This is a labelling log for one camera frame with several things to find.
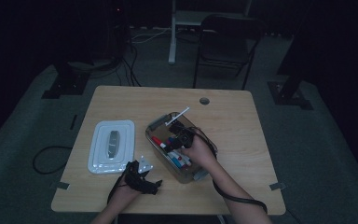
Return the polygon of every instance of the chair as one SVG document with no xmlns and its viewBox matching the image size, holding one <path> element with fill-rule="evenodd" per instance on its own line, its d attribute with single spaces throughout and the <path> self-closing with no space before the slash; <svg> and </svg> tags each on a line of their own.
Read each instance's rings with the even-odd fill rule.
<svg viewBox="0 0 358 224">
<path fill-rule="evenodd" d="M 247 64 L 242 90 L 252 67 L 255 47 L 263 37 L 266 24 L 258 19 L 234 18 L 213 14 L 200 26 L 193 88 L 196 88 L 200 65 L 223 66 L 238 69 L 236 77 Z"/>
</svg>

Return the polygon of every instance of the person's right hand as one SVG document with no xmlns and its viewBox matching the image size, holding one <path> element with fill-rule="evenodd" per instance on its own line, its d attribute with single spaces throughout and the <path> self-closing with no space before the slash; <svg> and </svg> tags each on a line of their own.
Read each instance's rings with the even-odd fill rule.
<svg viewBox="0 0 358 224">
<path fill-rule="evenodd" d="M 208 170 L 211 165 L 213 166 L 217 163 L 208 145 L 196 135 L 194 135 L 191 147 L 182 148 L 180 151 L 206 170 Z"/>
</svg>

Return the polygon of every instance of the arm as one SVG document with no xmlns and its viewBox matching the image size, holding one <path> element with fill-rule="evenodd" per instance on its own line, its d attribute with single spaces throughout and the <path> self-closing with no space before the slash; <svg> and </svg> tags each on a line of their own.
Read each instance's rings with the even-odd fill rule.
<svg viewBox="0 0 358 224">
<path fill-rule="evenodd" d="M 216 185 L 226 194 L 238 198 L 253 199 L 227 173 L 199 137 L 194 136 L 192 147 L 182 149 L 182 153 L 207 170 Z M 224 200 L 236 223 L 271 223 L 269 216 L 258 205 Z"/>
<path fill-rule="evenodd" d="M 125 180 L 121 178 L 119 183 L 122 187 L 117 187 L 116 191 L 112 195 L 112 198 L 109 201 L 109 204 L 104 208 L 104 210 L 98 214 L 92 224 L 99 223 L 112 223 L 115 217 L 123 211 L 138 195 L 141 194 L 140 191 L 131 189 L 126 185 Z"/>
</svg>

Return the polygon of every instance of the white lid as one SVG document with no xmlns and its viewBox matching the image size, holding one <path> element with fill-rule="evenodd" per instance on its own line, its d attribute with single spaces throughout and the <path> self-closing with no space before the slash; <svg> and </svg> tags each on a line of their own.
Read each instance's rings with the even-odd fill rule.
<svg viewBox="0 0 358 224">
<path fill-rule="evenodd" d="M 110 134 L 118 132 L 117 155 L 109 158 Z M 89 171 L 94 174 L 120 173 L 133 161 L 135 125 L 131 120 L 104 120 L 95 127 L 89 150 Z"/>
</svg>

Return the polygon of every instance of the gray carpet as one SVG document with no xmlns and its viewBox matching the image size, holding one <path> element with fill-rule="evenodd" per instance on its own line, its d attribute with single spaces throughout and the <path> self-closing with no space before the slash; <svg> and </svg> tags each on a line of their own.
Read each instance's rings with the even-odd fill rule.
<svg viewBox="0 0 358 224">
<path fill-rule="evenodd" d="M 139 33 L 159 31 L 137 31 Z M 168 35 L 142 42 L 134 39 L 138 57 L 133 72 L 143 86 L 191 88 L 197 38 L 180 34 L 176 64 L 168 65 Z M 282 195 L 288 211 L 271 217 L 274 223 L 358 223 L 358 165 L 317 89 L 302 83 L 300 89 L 314 110 L 275 105 L 268 81 L 276 76 L 290 40 L 266 36 L 256 52 L 246 86 L 255 99 L 277 177 L 286 185 Z M 131 63 L 134 52 L 128 51 Z M 230 70 L 200 69 L 198 88 L 241 88 L 242 75 Z M 62 170 L 51 175 L 34 171 L 34 155 L 48 146 L 71 147 L 76 140 L 93 91 L 99 85 L 128 85 L 123 66 L 117 71 L 94 72 L 83 95 L 41 99 L 56 77 L 48 67 L 34 79 L 16 109 L 0 130 L 0 223 L 89 223 L 94 213 L 56 213 L 50 209 Z M 37 161 L 44 171 L 64 163 L 70 151 L 46 151 Z M 121 223 L 212 223 L 210 217 L 123 216 Z"/>
</svg>

